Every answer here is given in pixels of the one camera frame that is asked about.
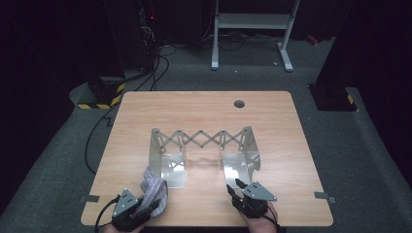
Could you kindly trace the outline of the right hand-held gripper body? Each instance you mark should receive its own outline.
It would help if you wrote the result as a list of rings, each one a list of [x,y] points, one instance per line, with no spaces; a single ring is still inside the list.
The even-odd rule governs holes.
[[[260,218],[268,211],[267,202],[276,202],[277,197],[259,182],[251,182],[241,189],[243,196],[232,199],[232,206],[248,218]]]

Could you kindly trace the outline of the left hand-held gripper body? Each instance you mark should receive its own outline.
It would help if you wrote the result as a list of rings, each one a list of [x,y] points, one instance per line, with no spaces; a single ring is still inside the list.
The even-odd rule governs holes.
[[[147,222],[151,216],[140,216],[138,198],[124,189],[112,214],[112,224],[118,231],[130,232]]]

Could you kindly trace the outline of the striped purple cloth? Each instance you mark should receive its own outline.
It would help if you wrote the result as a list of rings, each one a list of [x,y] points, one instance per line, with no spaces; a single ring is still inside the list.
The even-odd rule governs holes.
[[[140,187],[144,192],[141,208],[147,209],[154,202],[158,202],[158,206],[151,211],[151,217],[159,217],[166,209],[168,183],[153,173],[149,167],[145,169],[143,176],[144,179],[140,183]]]

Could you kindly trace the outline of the grey metal expandable book rack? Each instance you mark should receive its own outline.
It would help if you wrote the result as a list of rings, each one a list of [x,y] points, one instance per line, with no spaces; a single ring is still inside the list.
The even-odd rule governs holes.
[[[182,129],[166,134],[154,128],[149,167],[171,188],[183,188],[195,177],[211,181],[214,173],[218,181],[235,187],[236,180],[253,181],[254,172],[260,169],[260,153],[250,126],[237,132],[198,130],[191,134]]]

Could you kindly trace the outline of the person's left hand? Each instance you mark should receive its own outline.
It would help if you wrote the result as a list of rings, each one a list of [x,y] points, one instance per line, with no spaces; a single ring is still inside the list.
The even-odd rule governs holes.
[[[140,225],[136,229],[127,232],[127,231],[118,231],[118,229],[112,224],[108,224],[102,228],[102,233],[140,233],[145,228],[144,225]]]

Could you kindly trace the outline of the person's right hand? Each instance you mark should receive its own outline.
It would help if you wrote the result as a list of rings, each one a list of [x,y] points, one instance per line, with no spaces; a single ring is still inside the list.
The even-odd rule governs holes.
[[[271,202],[267,202],[267,206],[268,211],[260,218],[248,218],[243,213],[239,213],[246,222],[250,233],[278,233],[277,212]]]

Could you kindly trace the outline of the black yellow striped stand base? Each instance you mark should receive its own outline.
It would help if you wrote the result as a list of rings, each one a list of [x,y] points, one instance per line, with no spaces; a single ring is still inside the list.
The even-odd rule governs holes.
[[[101,78],[97,78],[86,83],[77,106],[84,110],[114,108],[120,101],[124,88],[124,82],[104,82]]]

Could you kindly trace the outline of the black stand base yellow corner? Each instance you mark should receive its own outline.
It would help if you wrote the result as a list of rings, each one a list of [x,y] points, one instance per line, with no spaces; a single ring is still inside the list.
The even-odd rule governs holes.
[[[309,90],[319,111],[356,112],[358,107],[345,88],[309,85]]]

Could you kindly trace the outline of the white metal stand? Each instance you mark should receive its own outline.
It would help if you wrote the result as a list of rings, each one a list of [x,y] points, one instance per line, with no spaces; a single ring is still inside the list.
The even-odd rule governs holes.
[[[289,14],[233,14],[220,12],[220,0],[215,1],[214,7],[214,35],[211,56],[211,69],[219,69],[219,30],[220,29],[266,29],[284,30],[285,34],[277,44],[285,70],[292,72],[293,67],[287,52],[287,45],[292,33],[300,0],[293,0]]]

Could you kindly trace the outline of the dark equipment rack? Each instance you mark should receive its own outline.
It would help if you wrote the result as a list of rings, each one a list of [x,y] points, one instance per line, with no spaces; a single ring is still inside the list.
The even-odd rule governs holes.
[[[144,72],[152,68],[153,30],[149,26],[150,0],[104,0],[114,40],[124,71]]]

